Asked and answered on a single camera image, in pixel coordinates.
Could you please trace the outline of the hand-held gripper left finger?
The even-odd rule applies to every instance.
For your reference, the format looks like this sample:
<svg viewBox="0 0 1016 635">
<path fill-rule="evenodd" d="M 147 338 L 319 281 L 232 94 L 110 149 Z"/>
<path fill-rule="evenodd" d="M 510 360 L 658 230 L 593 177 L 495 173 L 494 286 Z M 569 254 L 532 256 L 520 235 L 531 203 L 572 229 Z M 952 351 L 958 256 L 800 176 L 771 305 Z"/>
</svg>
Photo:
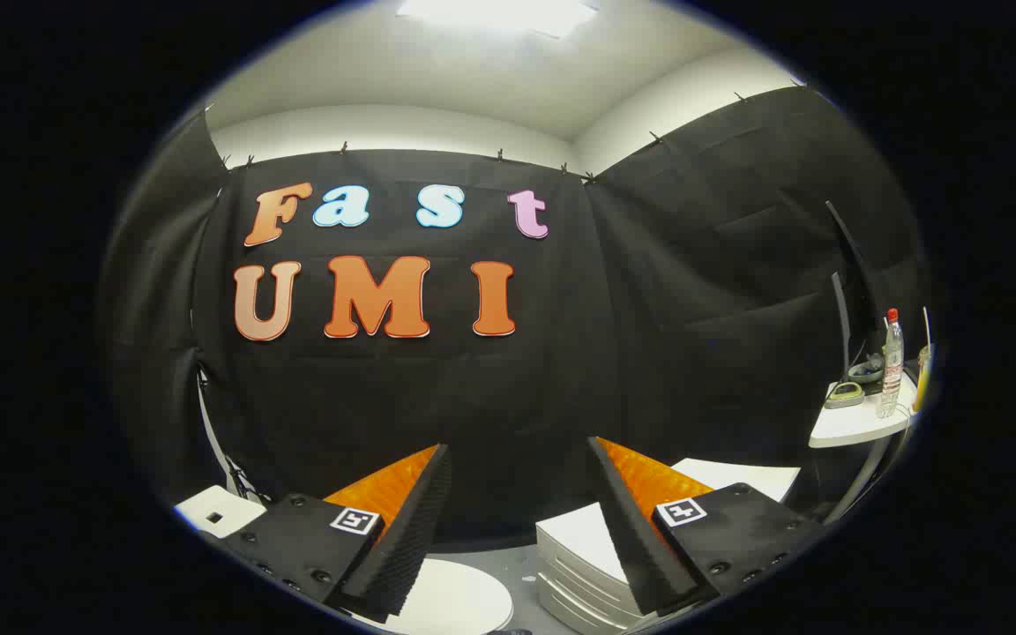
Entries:
<svg viewBox="0 0 1016 635">
<path fill-rule="evenodd" d="M 315 604 L 386 622 L 403 610 L 452 483 L 435 444 L 324 498 L 290 493 L 215 549 Z"/>
</svg>

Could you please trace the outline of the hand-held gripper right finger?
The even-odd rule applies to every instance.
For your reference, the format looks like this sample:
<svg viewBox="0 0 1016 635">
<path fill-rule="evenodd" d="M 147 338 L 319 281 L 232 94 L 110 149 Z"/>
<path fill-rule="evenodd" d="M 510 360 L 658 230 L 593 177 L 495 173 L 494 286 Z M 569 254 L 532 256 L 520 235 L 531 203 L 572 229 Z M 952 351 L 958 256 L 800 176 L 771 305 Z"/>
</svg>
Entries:
<svg viewBox="0 0 1016 635">
<path fill-rule="evenodd" d="M 606 530 L 642 612 L 742 594 L 824 533 L 749 483 L 714 488 L 604 437 L 587 447 Z"/>
</svg>

